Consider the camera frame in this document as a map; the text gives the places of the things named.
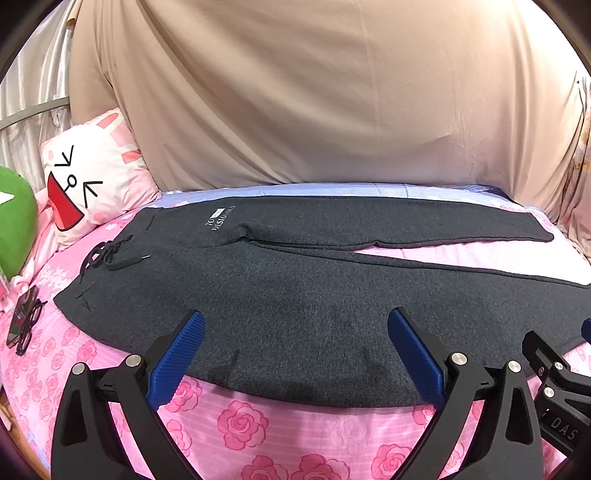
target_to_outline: black glasses frame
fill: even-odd
[[[17,351],[15,353],[18,356],[23,356],[26,353],[33,336],[33,327],[39,321],[41,310],[46,303],[46,301],[35,299],[31,310],[27,313],[27,317],[22,324],[21,334],[18,336],[17,340]]]

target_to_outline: smartphone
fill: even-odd
[[[22,326],[25,323],[27,316],[31,313],[38,292],[39,287],[33,285],[26,293],[23,293],[19,297],[17,306],[14,307],[10,327],[8,328],[8,337],[6,338],[7,347],[12,348],[18,343],[18,338],[21,336]]]

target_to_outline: wrinkled fabric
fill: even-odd
[[[531,0],[84,0],[73,118],[119,104],[158,186],[478,183],[554,221],[582,127]]]
[[[68,95],[72,32],[66,28],[75,0],[64,0],[33,32],[0,83],[0,119]],[[72,126],[70,109],[44,112],[0,131],[0,165],[18,172],[39,192],[45,188],[39,145]]]
[[[580,94],[585,103],[585,116],[563,187],[558,228],[572,241],[575,248],[591,261],[591,151],[587,148],[591,131],[589,79],[581,82]]]

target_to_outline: pink bedsheet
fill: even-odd
[[[523,210],[519,206],[509,207]],[[591,267],[560,232],[535,209],[532,213],[555,234],[549,244],[494,242],[412,250],[367,249],[362,253],[419,261],[497,268],[588,283]],[[103,225],[68,250],[59,252],[36,279],[50,300],[78,273],[80,262],[98,242],[114,238],[133,213]],[[0,338],[11,312],[0,316]],[[22,358],[0,342],[0,375],[18,421],[40,458],[49,464],[57,407],[69,369],[76,362],[92,368],[117,365],[125,353],[95,342],[72,326],[49,301]],[[567,355],[575,371],[591,374],[591,346]],[[538,380],[530,386],[537,389]],[[443,474],[456,471],[480,416],[475,403]],[[151,476],[140,457],[121,408],[112,406],[116,427],[135,469]],[[206,480],[389,480],[426,428],[432,406],[381,409],[310,407],[266,400],[185,377],[172,402],[158,411],[168,431]],[[545,471],[563,459],[544,444]]]

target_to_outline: white curtain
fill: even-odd
[[[37,27],[0,83],[0,120],[68,95],[72,31],[66,23],[76,0],[64,0]],[[72,126],[70,108],[40,113],[0,131],[0,166],[22,175],[35,192],[45,187],[39,146]]]

